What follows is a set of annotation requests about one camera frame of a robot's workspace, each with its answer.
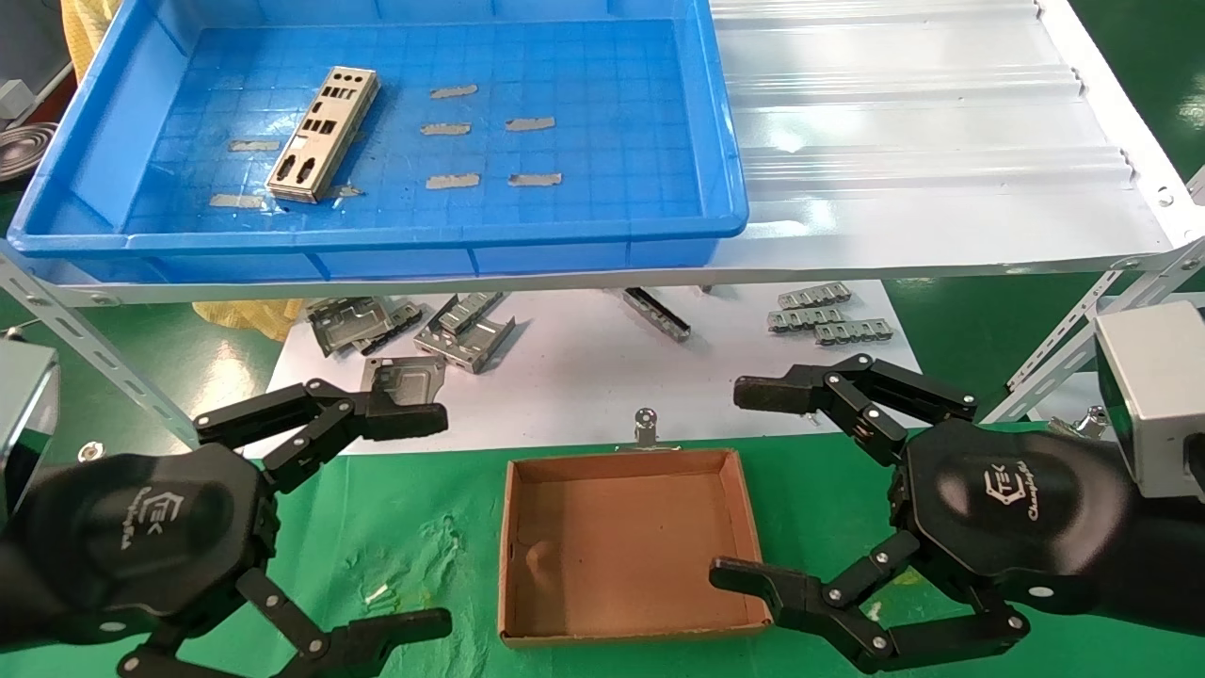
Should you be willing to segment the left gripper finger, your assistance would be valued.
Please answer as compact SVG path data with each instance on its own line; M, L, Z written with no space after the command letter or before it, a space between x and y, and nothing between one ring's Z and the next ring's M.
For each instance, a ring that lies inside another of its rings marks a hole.
M306 381L196 415L202 444L235 450L289 434L263 458L263 476L276 493L293 493L357 441L404 441L443 432L443 403L399 405L381 393L348 393L327 381Z

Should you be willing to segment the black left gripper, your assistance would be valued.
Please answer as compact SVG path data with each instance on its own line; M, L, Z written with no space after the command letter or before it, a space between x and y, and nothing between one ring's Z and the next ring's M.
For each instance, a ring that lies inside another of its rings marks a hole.
M319 630L268 579L277 532L268 482L223 446L40 476L19 503L19 648L151 633L118 676L230 677L176 654L246 601L296 648L276 677L378 677L396 648L451 635L443 608Z

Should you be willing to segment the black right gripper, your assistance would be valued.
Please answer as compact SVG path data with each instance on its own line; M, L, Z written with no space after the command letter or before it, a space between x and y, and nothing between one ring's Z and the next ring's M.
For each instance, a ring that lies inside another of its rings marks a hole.
M1131 473L1106 443L977 428L970 424L975 395L868 353L833 365L797 364L780 378L743 375L734 383L734 403L819 412L881 466L901 462L898 524L909 531L830 583L715 558L711 585L762 600L777 627L822 637L856 670L877 674L1011 652L1030 625L1007 601L1050 613L1105 609L1112 559L1138 503ZM909 440L887 411L935 426ZM912 561L972 613L897 627L872 621L862 605Z

